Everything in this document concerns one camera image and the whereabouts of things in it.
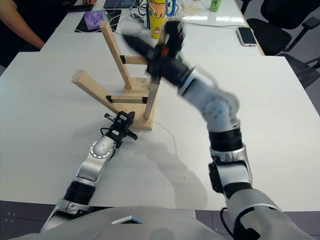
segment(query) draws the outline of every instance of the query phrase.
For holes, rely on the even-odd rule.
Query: purple bag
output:
[[[105,10],[86,11],[84,14],[84,20],[88,30],[99,29],[101,22],[107,19]]]

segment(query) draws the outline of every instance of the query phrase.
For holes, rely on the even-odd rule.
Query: cartoon print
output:
[[[163,18],[166,14],[166,2],[156,3],[153,0],[149,2],[150,8],[153,11],[153,14],[156,15],[156,18]]]
[[[155,33],[155,34],[160,33],[160,27],[156,27],[156,28],[154,29],[154,33]]]

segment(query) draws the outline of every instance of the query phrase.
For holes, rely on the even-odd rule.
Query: yellow cup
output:
[[[166,0],[148,0],[151,36],[160,37],[162,25],[166,22]]]

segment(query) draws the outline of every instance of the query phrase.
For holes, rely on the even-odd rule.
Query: person's arm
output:
[[[18,7],[12,0],[0,0],[0,20],[15,34],[41,49],[45,42],[28,26],[18,12]]]
[[[95,4],[97,0],[82,0],[85,4]]]

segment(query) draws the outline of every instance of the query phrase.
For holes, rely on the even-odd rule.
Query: white table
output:
[[[203,0],[205,7],[200,2],[194,4],[195,7],[204,7],[203,10],[197,14],[190,15],[189,17],[184,17],[183,21],[185,23],[199,23],[218,26],[246,25],[235,1],[222,1],[217,13],[209,11],[210,2],[210,0]],[[98,0],[94,8],[101,9],[103,8],[104,3],[105,0]],[[50,39],[46,42],[41,51],[105,53],[109,55],[110,51],[100,32],[74,32],[74,29],[79,24],[83,15],[83,12],[69,13],[61,22],[57,30],[52,34]],[[120,16],[119,21],[122,21],[126,16],[127,15]],[[127,29],[133,29],[133,32],[138,32],[140,27],[134,22],[123,21],[118,25],[117,32],[121,33],[122,30]],[[260,55],[257,47],[241,46],[236,35],[235,28],[230,29],[185,25],[184,32],[186,34],[186,38],[182,52],[185,54]],[[142,31],[138,35],[152,44],[157,42],[155,39],[151,38],[150,33],[146,30]],[[129,49],[125,44],[121,35],[115,34],[115,38],[122,54],[136,55],[136,53]]]
[[[284,211],[319,211],[320,119],[282,57],[187,55],[240,100],[253,186]],[[71,83],[86,70],[114,92],[121,76],[102,53],[19,53],[0,78],[0,199],[55,204],[107,109]],[[142,66],[130,68],[143,77]],[[211,189],[208,132],[200,114],[163,81],[153,130],[126,138],[108,164],[93,206],[220,210]]]

